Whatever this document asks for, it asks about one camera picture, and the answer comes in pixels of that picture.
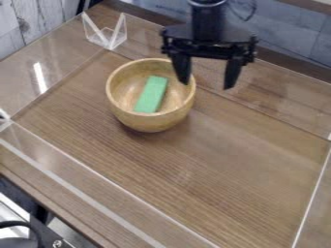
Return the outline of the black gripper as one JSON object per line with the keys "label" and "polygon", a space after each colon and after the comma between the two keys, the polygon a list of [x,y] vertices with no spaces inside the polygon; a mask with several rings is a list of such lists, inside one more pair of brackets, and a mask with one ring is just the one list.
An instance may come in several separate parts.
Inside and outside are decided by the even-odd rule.
{"label": "black gripper", "polygon": [[164,27],[162,52],[171,58],[178,79],[184,85],[190,81],[192,57],[226,60],[224,90],[228,90],[236,84],[242,66],[255,60],[258,38],[228,23],[228,0],[187,1],[191,20]]}

